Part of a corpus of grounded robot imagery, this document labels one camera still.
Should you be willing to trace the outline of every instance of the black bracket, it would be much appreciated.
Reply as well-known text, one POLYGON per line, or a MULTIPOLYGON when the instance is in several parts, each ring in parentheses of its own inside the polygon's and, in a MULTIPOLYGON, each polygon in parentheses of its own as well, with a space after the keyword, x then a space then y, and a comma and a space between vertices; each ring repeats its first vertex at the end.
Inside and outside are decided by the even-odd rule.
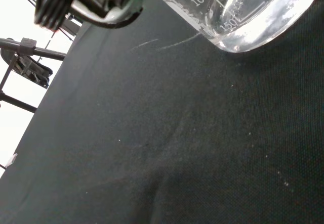
POLYGON ((18 48, 18 54, 21 56, 32 56, 36 48, 36 40, 30 38, 23 38, 18 48))

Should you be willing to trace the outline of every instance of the black metal rod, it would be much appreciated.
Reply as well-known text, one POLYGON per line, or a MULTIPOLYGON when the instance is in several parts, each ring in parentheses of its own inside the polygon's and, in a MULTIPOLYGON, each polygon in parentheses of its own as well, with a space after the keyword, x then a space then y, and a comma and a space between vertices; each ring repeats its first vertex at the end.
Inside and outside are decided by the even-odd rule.
POLYGON ((6 94, 4 94, 4 92, 0 92, 0 101, 4 101, 4 102, 7 102, 11 105, 14 105, 16 107, 19 107, 21 109, 24 109, 24 110, 27 110, 31 113, 35 113, 37 108, 35 108, 34 106, 31 106, 29 104, 26 104, 24 102, 21 102, 17 99, 14 99, 6 94))
POLYGON ((15 56, 11 59, 11 62, 9 64, 9 67, 0 83, 0 92, 2 91, 2 89, 4 88, 5 84, 6 84, 6 81, 8 80, 8 77, 9 77, 9 74, 10 72, 14 69, 16 63, 17 63, 17 60, 18 60, 18 55, 15 54, 15 56))
MULTIPOLYGON (((0 48, 3 48, 5 50, 9 51, 18 51, 20 46, 20 42, 16 42, 14 40, 10 39, 5 39, 5 38, 0 38, 0 48)), ((33 54, 36 56, 42 56, 58 61, 63 61, 66 54, 57 52, 57 51, 52 51, 52 50, 46 50, 42 48, 36 47, 33 51, 33 54)))
POLYGON ((36 7, 36 5, 34 4, 33 1, 31 1, 31 0, 27 0, 27 1, 29 1, 30 4, 32 4, 34 7, 36 7))

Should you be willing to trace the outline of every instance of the black fabric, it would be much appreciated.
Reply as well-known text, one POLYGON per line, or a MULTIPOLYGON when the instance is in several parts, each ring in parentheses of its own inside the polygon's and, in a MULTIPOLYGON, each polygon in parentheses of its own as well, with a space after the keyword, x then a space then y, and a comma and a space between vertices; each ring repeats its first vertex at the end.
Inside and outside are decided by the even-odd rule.
POLYGON ((146 7, 82 27, 0 180, 0 223, 324 223, 323 0, 240 55, 146 7))

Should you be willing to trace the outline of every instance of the white background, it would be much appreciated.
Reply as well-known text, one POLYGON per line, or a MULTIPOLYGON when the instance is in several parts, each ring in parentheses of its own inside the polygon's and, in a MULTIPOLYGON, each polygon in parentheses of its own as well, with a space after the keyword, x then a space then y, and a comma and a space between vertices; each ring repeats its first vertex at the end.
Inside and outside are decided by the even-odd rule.
MULTIPOLYGON (((23 37, 37 41, 37 47, 44 48, 53 32, 40 28, 33 23, 34 7, 27 0, 0 0, 0 38, 13 38, 21 41, 23 37)), ((66 53, 71 46, 71 41, 61 32, 57 32, 48 49, 66 53)), ((44 58, 40 61, 50 67, 54 75, 61 66, 60 61, 44 58)), ((0 80, 2 80, 8 65, 0 57, 0 80)), ((19 76, 15 72, 10 77, 3 89, 7 95, 23 102, 38 107, 46 89, 19 76)), ((32 113, 26 112, 5 102, 0 102, 0 164, 6 165, 14 154, 31 118, 32 113)))

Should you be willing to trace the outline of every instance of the glass beaker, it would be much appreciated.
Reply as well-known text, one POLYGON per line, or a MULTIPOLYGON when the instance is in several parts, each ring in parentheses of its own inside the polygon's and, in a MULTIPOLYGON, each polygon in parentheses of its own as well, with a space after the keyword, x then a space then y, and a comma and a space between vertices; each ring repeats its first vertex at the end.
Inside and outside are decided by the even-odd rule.
POLYGON ((314 0, 164 0, 217 47, 245 52, 289 28, 314 0))

